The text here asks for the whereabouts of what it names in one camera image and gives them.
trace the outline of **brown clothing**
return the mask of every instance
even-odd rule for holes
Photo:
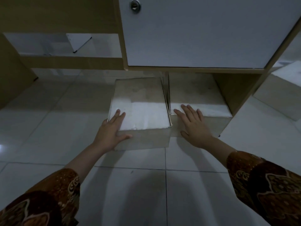
[[[246,152],[228,156],[236,196],[271,225],[301,225],[301,177]],[[62,169],[43,179],[0,212],[4,225],[77,225],[79,177]]]

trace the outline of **person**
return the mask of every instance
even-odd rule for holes
[[[211,135],[201,111],[190,105],[175,110],[185,125],[181,135],[203,148],[229,172],[240,201],[270,225],[301,225],[301,177],[272,162],[237,151]],[[2,225],[76,225],[79,188],[97,160],[131,135],[117,136],[125,113],[104,120],[95,140],[63,169],[38,182],[0,212]]]

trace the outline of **forearm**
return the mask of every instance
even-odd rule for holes
[[[236,149],[215,137],[212,137],[212,139],[208,141],[204,149],[212,154],[226,168],[228,156],[236,151]]]
[[[93,145],[89,145],[64,168],[74,170],[82,183],[101,156],[103,153],[97,151]]]

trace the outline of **gray cabinet door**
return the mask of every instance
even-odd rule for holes
[[[129,66],[264,68],[301,0],[119,0]]]

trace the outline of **box top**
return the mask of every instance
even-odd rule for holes
[[[211,74],[170,73],[169,99],[171,115],[174,109],[183,112],[181,104],[190,104],[206,117],[232,117]]]
[[[168,128],[171,126],[160,78],[118,79],[109,111],[117,109],[126,117],[120,130]]]
[[[301,87],[301,61],[295,61],[288,64],[287,66],[272,72],[272,74]]]

